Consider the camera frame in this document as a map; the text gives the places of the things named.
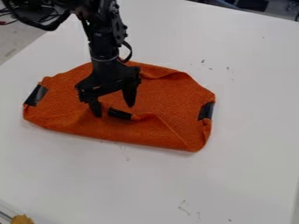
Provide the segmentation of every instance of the orange cloth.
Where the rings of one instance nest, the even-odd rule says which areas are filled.
[[[211,134],[212,121],[198,121],[198,114],[203,105],[215,101],[215,95],[187,73],[135,62],[128,65],[140,67],[143,77],[133,108],[126,105],[122,91],[118,91],[99,98],[102,118],[96,118],[88,104],[79,101],[74,88],[92,72],[88,63],[45,77],[40,85],[48,92],[36,107],[24,105],[24,119],[75,135],[199,151]],[[133,121],[109,116],[110,107],[133,114]]]

